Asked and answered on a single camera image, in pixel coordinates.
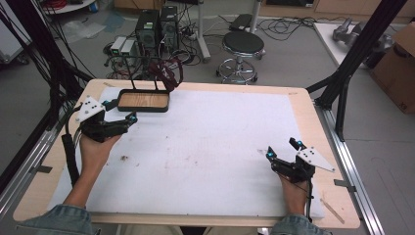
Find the sleeve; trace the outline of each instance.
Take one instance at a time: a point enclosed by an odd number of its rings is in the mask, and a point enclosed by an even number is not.
[[[304,215],[290,214],[276,223],[270,235],[331,235],[332,233],[310,223]]]
[[[99,230],[92,228],[91,215],[87,210],[69,205],[56,205],[41,216],[19,223],[17,229],[18,233],[37,231],[37,235],[99,234]]]

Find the hand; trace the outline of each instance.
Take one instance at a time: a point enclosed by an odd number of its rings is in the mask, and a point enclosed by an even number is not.
[[[80,137],[80,154],[82,171],[72,190],[64,200],[65,205],[84,208],[92,187],[108,160],[110,150],[121,136],[106,139],[104,143],[96,142],[85,135]]]
[[[307,182],[292,183],[290,179],[281,175],[280,180],[283,186],[284,201],[286,203],[288,213],[304,215],[304,207],[307,201]]]
[[[110,150],[120,137],[120,135],[114,136],[106,139],[103,143],[100,143],[82,135],[80,138],[82,172],[101,171],[108,160]]]

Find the cable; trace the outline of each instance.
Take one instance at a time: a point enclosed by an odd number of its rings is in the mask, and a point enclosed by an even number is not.
[[[165,38],[167,37],[167,34],[165,34],[164,35],[164,38],[160,41],[160,43],[159,43],[159,50],[158,50],[158,56],[161,58],[161,51],[160,51],[160,48],[161,48],[161,45],[162,44],[164,44],[164,40],[165,40]]]
[[[224,21],[226,21],[228,24],[231,24],[231,22],[229,22],[228,20],[226,20],[224,17],[222,17],[220,15],[219,15],[219,17],[222,18]]]
[[[320,18],[318,20],[305,17],[305,18],[281,18],[281,19],[269,19],[264,20],[257,24],[257,28],[262,30],[268,37],[277,40],[285,41],[290,38],[290,36],[300,27],[306,27],[311,30],[315,30],[313,24],[318,23],[319,21],[335,21],[339,19],[344,19],[343,17],[338,17],[334,19]]]
[[[210,26],[210,28],[208,28],[207,30],[205,30],[204,31],[204,33],[203,34],[205,34],[205,33],[207,33],[208,31],[210,31],[215,25],[217,25],[217,24],[221,24],[221,23],[226,23],[226,22],[217,22],[217,23],[214,23],[214,24],[212,24],[211,26]]]

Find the stool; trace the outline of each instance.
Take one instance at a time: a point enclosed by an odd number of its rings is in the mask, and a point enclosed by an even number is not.
[[[248,81],[257,81],[254,66],[243,60],[244,57],[261,57],[263,41],[253,33],[232,31],[226,33],[222,41],[223,49],[236,56],[236,59],[225,60],[217,68],[216,76],[226,80],[247,84]]]

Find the black cable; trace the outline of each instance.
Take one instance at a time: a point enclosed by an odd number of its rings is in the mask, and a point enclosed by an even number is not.
[[[318,23],[321,20],[326,21],[335,21],[339,19],[344,19],[343,17],[338,17],[334,19],[320,18],[318,20],[305,17],[305,18],[281,18],[281,19],[269,19],[264,20],[257,24],[257,28],[261,29],[268,37],[277,40],[285,41],[290,38],[290,36],[300,27],[306,27],[311,30],[315,30],[313,24]]]
[[[201,63],[201,61],[202,61],[202,59],[201,59],[201,57],[200,56],[198,56],[198,55],[194,55],[194,58],[198,58],[198,61],[195,63],[195,64],[183,64],[183,65],[185,65],[185,66],[196,66],[196,65],[198,65],[198,64],[200,64]]]
[[[305,210],[305,216],[308,218],[310,222],[312,222],[312,218],[310,216],[311,200],[313,199],[311,178],[307,179],[307,186],[308,186],[308,195],[307,195],[307,206]]]
[[[35,7],[37,7],[37,9],[39,10],[39,11],[42,11],[42,9],[41,9],[41,6],[38,4],[38,3],[33,3],[33,5],[35,6]],[[47,23],[48,22],[48,20],[47,19],[45,19],[44,17],[43,17],[43,21],[45,22],[45,23]],[[92,71],[90,71],[86,66],[85,66],[85,64],[77,57],[77,55],[71,50],[71,48],[69,47],[69,44],[68,44],[68,41],[67,41],[67,39],[66,39],[66,37],[65,37],[65,34],[64,34],[64,31],[63,31],[63,29],[62,29],[62,25],[61,25],[61,23],[60,23],[60,21],[59,20],[57,20],[56,21],[56,23],[55,24],[57,24],[58,26],[54,26],[54,25],[52,25],[52,24],[50,24],[50,23],[47,23],[47,25],[48,25],[48,30],[49,30],[49,32],[51,32],[51,29],[53,29],[54,31],[55,31],[55,33],[57,33],[57,35],[58,35],[58,37],[64,42],[64,45],[65,45],[65,47],[67,48],[67,50],[68,50],[68,52],[69,52],[69,56],[70,56],[70,58],[71,58],[71,60],[72,60],[72,63],[73,63],[73,65],[74,65],[74,67],[76,68],[76,69],[78,69],[78,67],[77,67],[77,64],[76,64],[76,61],[75,61],[75,59],[73,58],[73,57],[76,57],[77,58],[77,60],[82,64],[82,66],[91,74],[91,76],[92,77],[94,77],[94,78],[96,78],[96,76],[92,73]]]
[[[226,20],[224,17],[222,17],[220,15],[219,15],[219,17],[222,18],[224,21],[226,21],[228,24],[231,24],[231,22],[228,22],[228,20]]]
[[[70,183],[72,187],[75,185],[77,179],[79,178],[79,170],[76,165],[76,158],[75,158],[75,146],[73,144],[72,136],[69,133],[69,120],[70,117],[77,111],[80,110],[82,104],[77,108],[74,108],[67,117],[67,121],[65,123],[65,132],[66,134],[62,135],[62,142],[64,144],[64,150],[67,159],[68,171],[70,176]]]
[[[106,54],[107,56],[110,56],[111,55],[111,47],[113,46],[113,42],[110,42],[110,43],[108,43],[105,47],[104,47],[104,49],[103,49],[103,53],[104,54]]]

